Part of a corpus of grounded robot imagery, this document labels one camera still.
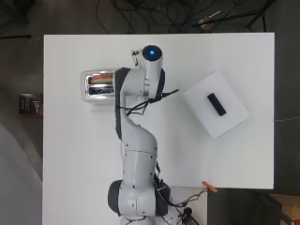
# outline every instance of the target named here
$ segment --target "white table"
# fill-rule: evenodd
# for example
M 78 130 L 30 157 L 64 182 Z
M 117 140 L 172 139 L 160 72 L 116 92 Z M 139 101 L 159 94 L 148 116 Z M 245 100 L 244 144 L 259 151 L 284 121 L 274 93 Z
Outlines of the white table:
M 148 44 L 164 53 L 165 91 L 184 91 L 220 71 L 251 113 L 213 140 L 181 95 L 136 118 L 158 141 L 161 177 L 171 186 L 273 187 L 274 35 L 46 36 L 44 54 L 43 222 L 117 224 L 107 190 L 122 177 L 113 107 L 93 112 L 81 99 L 80 74 L 133 68 L 130 50 Z

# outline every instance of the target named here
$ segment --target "white box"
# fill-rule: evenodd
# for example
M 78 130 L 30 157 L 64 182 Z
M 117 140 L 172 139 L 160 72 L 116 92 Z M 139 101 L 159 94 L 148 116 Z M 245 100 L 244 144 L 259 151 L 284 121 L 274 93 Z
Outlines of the white box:
M 208 99 L 211 94 L 217 97 L 221 107 L 226 111 L 223 115 L 218 113 Z M 190 87 L 184 92 L 184 98 L 213 139 L 249 117 L 248 110 L 219 72 Z

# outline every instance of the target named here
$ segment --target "black cable bundle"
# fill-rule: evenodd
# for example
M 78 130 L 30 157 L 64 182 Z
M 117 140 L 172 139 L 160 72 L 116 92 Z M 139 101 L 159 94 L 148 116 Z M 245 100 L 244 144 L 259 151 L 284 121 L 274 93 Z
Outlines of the black cable bundle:
M 97 21 L 100 24 L 100 26 L 106 31 L 106 33 L 110 34 L 109 30 L 102 24 L 98 16 L 98 8 L 99 8 L 100 1 L 101 0 L 97 1 L 97 9 L 96 9 Z M 196 12 L 194 12 L 194 8 L 196 8 L 200 4 L 199 0 L 166 0 L 163 4 L 155 7 L 150 7 L 145 1 L 142 1 L 139 8 L 119 7 L 117 0 L 110 0 L 110 2 L 112 6 L 120 12 L 124 20 L 127 22 L 129 26 L 129 30 L 127 33 L 131 34 L 130 32 L 131 30 L 132 33 L 135 34 L 136 30 L 132 25 L 132 14 L 138 15 L 145 22 L 146 24 L 145 33 L 150 33 L 150 29 L 152 26 L 168 27 L 169 33 L 172 33 L 173 31 L 175 33 L 185 33 L 186 32 L 185 28 L 187 24 L 190 22 L 190 20 L 194 16 L 212 7 L 217 2 L 217 0 L 212 0 L 212 2 L 209 3 L 208 6 L 205 6 L 203 9 L 198 10 Z M 182 11 L 186 15 L 180 13 L 179 8 L 183 9 Z M 131 19 L 128 19 L 125 12 L 130 13 Z M 162 16 L 162 18 L 167 22 L 158 22 L 156 20 L 156 16 Z
M 167 184 L 165 184 L 163 182 L 162 179 L 159 179 L 159 174 L 160 174 L 160 168 L 158 166 L 158 162 L 157 162 L 157 174 L 155 174 L 154 176 L 154 186 L 155 186 L 155 189 L 159 195 L 159 197 L 166 203 L 168 204 L 169 206 L 171 207 L 174 207 L 178 214 L 179 214 L 179 218 L 180 220 L 176 223 L 176 224 L 179 224 L 180 222 L 183 222 L 183 215 L 180 211 L 179 211 L 179 208 L 185 208 L 190 202 L 193 202 L 193 201 L 198 201 L 200 196 L 207 192 L 208 191 L 208 188 L 204 188 L 202 189 L 199 193 L 196 193 L 196 194 L 193 194 L 191 196 L 189 196 L 185 201 L 183 202 L 180 202 L 180 203 L 173 203 L 173 202 L 170 202 L 169 199 L 166 199 L 164 198 L 164 195 L 160 193 L 161 190 L 163 190 L 164 188 L 170 188 Z M 170 223 L 165 219 L 164 216 L 160 216 L 166 224 L 170 225 Z
M 178 91 L 179 90 L 176 89 L 176 90 L 174 90 L 172 92 L 169 92 L 169 93 L 162 93 L 160 97 L 149 98 L 148 100 L 146 100 L 146 101 L 144 101 L 144 102 L 142 102 L 142 103 L 140 103 L 140 104 L 138 104 L 138 105 L 136 105 L 132 108 L 125 108 L 125 107 L 121 107 L 121 106 L 119 106 L 119 108 L 123 109 L 123 110 L 126 110 L 127 111 L 127 116 L 129 116 L 131 114 L 143 115 L 149 104 L 158 102 L 158 101 L 162 100 L 163 98 L 166 98 L 167 96 L 172 95 L 172 94 L 174 94 Z

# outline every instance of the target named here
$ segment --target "white robotic arm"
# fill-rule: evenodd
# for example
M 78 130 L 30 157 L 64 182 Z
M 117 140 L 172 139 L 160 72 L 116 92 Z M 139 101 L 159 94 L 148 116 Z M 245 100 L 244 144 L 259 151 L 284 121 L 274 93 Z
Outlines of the white robotic arm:
M 153 134 L 128 118 L 127 102 L 129 97 L 160 100 L 165 74 L 162 51 L 157 46 L 147 46 L 133 54 L 137 68 L 122 67 L 114 77 L 115 129 L 124 148 L 123 180 L 111 184 L 108 203 L 119 216 L 145 223 L 146 217 L 168 213 L 165 199 L 169 200 L 170 189 L 165 187 L 157 193 L 154 180 L 158 142 Z

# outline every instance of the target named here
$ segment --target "floor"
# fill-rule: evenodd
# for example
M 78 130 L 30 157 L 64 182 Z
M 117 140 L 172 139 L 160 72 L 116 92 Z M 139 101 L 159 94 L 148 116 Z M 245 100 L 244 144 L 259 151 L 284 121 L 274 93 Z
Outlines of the floor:
M 10 23 L 0 27 L 0 36 L 31 34 L 31 39 L 0 40 L 0 123 L 17 137 L 25 149 L 27 156 L 35 165 L 41 176 L 42 158 L 42 118 L 20 117 L 18 115 L 18 96 L 20 93 L 42 93 L 43 91 L 43 36 L 49 34 L 106 34 L 98 24 L 96 6 L 98 0 L 65 0 L 37 1 L 29 12 L 29 25 Z M 159 0 L 148 0 L 154 6 Z M 196 9 L 208 6 L 212 0 L 199 0 Z M 262 0 L 247 0 L 233 13 L 251 11 L 263 3 Z M 216 17 L 222 17 L 233 7 L 232 0 L 219 0 L 195 20 L 195 23 L 205 15 L 212 15 L 221 10 Z M 299 1 L 277 2 L 267 11 L 266 21 L 268 31 L 276 32 L 276 66 L 275 66 L 275 117 L 290 118 L 300 115 L 300 30 L 295 22 L 300 20 Z M 179 14 L 185 13 L 179 8 Z M 102 0 L 98 6 L 98 16 L 111 34 L 132 33 L 122 14 L 108 0 Z M 167 23 L 162 15 L 154 15 L 157 23 Z M 237 23 L 246 23 L 248 19 L 223 23 L 214 32 L 248 32 Z M 135 13 L 132 13 L 132 26 L 137 34 L 174 33 L 169 26 L 157 26 L 147 23 Z M 254 24 L 255 32 L 261 32 L 262 22 Z M 188 25 L 182 32 L 199 33 L 199 29 L 191 29 Z M 300 195 L 300 120 L 275 124 L 275 192 L 281 194 Z M 272 216 L 255 195 L 242 189 L 221 189 L 218 195 L 209 195 L 208 224 L 278 224 L 278 219 Z

